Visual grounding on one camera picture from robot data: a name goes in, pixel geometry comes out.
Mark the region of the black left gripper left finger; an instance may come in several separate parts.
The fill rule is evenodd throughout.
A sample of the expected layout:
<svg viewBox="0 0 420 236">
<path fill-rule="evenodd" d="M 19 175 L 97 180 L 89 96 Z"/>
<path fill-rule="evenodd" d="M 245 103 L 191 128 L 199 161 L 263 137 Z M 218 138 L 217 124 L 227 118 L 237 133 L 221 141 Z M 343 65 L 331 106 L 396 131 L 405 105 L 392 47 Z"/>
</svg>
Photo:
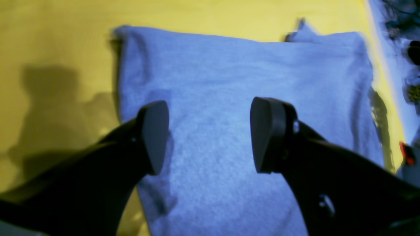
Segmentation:
<svg viewBox="0 0 420 236">
<path fill-rule="evenodd" d="M 135 186 L 161 172 L 168 133 L 167 102 L 148 103 L 98 143 L 1 194 L 1 221 L 50 236 L 115 236 Z"/>
</svg>

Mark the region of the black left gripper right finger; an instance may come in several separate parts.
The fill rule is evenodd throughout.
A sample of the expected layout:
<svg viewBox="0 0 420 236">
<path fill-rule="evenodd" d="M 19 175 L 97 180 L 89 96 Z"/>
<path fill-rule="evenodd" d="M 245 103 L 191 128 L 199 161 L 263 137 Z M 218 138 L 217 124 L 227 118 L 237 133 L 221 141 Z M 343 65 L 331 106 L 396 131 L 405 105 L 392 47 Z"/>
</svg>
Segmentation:
<svg viewBox="0 0 420 236">
<path fill-rule="evenodd" d="M 326 141 L 294 106 L 255 97 L 250 109 L 258 173 L 280 173 L 310 236 L 418 236 L 419 188 Z"/>
</svg>

